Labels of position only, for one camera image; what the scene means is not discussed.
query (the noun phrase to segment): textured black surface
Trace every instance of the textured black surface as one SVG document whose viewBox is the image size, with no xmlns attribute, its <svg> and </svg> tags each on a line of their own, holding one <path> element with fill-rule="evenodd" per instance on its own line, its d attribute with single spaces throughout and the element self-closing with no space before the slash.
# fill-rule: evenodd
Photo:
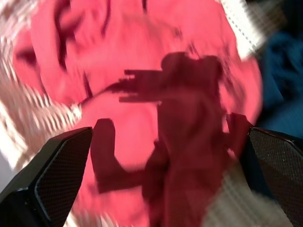
<svg viewBox="0 0 303 227">
<path fill-rule="evenodd" d="M 65 141 L 36 183 L 36 197 L 54 227 L 64 225 L 77 196 L 90 141 L 89 130 Z"/>
<path fill-rule="evenodd" d="M 264 178 L 274 197 L 295 227 L 303 227 L 303 156 L 291 141 L 251 130 Z"/>
</svg>

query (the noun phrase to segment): red fabric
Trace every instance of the red fabric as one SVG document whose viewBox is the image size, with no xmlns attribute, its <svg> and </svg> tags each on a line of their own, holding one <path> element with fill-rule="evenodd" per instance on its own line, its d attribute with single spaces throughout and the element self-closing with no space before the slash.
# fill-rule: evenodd
<svg viewBox="0 0 303 227">
<path fill-rule="evenodd" d="M 103 119 L 77 214 L 199 226 L 260 111 L 259 69 L 240 60 L 219 3 L 147 6 L 144 14 L 140 0 L 45 0 L 13 64 L 54 101 L 82 103 L 77 128 Z"/>
</svg>

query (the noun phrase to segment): white striped fabric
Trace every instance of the white striped fabric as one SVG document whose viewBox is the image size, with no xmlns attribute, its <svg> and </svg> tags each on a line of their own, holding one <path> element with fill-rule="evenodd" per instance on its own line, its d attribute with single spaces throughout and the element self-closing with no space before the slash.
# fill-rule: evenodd
<svg viewBox="0 0 303 227">
<path fill-rule="evenodd" d="M 244 0 L 222 0 L 227 18 L 233 28 L 242 58 L 256 52 L 266 35 L 276 24 L 263 19 L 275 18 L 280 11 L 276 2 L 247 6 Z M 51 136 L 75 124 L 81 117 L 78 106 L 52 103 L 35 91 L 16 81 L 11 66 L 12 47 L 18 31 L 29 25 L 29 17 L 38 0 L 2 0 L 0 2 L 0 151 L 10 166 L 19 170 L 30 161 Z M 117 227 L 115 217 L 102 214 L 68 216 L 65 227 Z M 290 227 L 281 208 L 248 188 L 241 167 L 235 166 L 226 173 L 223 187 L 203 223 L 203 227 Z"/>
</svg>

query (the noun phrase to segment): red garment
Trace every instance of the red garment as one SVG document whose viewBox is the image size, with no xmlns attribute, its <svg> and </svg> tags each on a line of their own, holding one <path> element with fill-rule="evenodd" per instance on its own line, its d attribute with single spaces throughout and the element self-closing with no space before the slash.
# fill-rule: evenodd
<svg viewBox="0 0 303 227">
<path fill-rule="evenodd" d="M 258 65 L 213 0 L 45 0 L 13 64 L 54 101 L 85 100 L 77 128 L 103 119 L 74 211 L 122 226 L 200 225 L 260 111 Z"/>
</svg>

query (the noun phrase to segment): blue fabric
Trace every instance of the blue fabric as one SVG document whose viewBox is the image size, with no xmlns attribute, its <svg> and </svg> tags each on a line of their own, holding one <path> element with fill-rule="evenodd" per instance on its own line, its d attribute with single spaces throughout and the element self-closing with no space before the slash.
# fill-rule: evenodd
<svg viewBox="0 0 303 227">
<path fill-rule="evenodd" d="M 303 0 L 284 4 L 288 24 L 268 41 L 261 60 L 263 111 L 257 127 L 303 139 Z M 252 190 L 273 198 L 248 142 L 240 159 Z"/>
</svg>

